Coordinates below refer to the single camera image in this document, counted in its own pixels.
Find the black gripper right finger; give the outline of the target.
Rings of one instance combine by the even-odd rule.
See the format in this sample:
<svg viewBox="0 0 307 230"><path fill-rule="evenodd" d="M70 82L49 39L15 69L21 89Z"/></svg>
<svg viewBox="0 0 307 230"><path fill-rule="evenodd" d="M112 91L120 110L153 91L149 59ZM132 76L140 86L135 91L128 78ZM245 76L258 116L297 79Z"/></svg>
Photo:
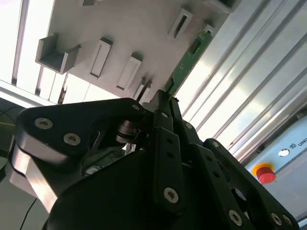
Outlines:
<svg viewBox="0 0 307 230"><path fill-rule="evenodd" d="M202 142L183 121L175 98L170 109L182 157L191 163L209 212L202 219L212 230L297 230L295 218L215 139Z"/></svg>

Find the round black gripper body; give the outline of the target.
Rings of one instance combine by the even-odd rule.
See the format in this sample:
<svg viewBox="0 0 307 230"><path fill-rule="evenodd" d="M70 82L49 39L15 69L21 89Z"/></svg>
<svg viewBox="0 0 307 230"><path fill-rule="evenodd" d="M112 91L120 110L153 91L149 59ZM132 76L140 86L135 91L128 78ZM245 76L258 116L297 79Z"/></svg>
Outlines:
<svg viewBox="0 0 307 230"><path fill-rule="evenodd" d="M46 230L210 230L209 212L179 135L153 130L136 151L81 180L57 200Z"/></svg>

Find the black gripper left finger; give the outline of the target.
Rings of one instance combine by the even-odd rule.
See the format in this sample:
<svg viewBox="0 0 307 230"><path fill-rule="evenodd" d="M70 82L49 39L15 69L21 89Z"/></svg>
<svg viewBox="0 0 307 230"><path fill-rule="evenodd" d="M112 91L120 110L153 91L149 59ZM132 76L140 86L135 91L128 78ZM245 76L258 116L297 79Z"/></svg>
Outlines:
<svg viewBox="0 0 307 230"><path fill-rule="evenodd" d="M9 163L13 184L50 214L63 193L129 154L149 149L156 127L174 131L172 97L147 107L131 98L34 107L17 117Z"/></svg>

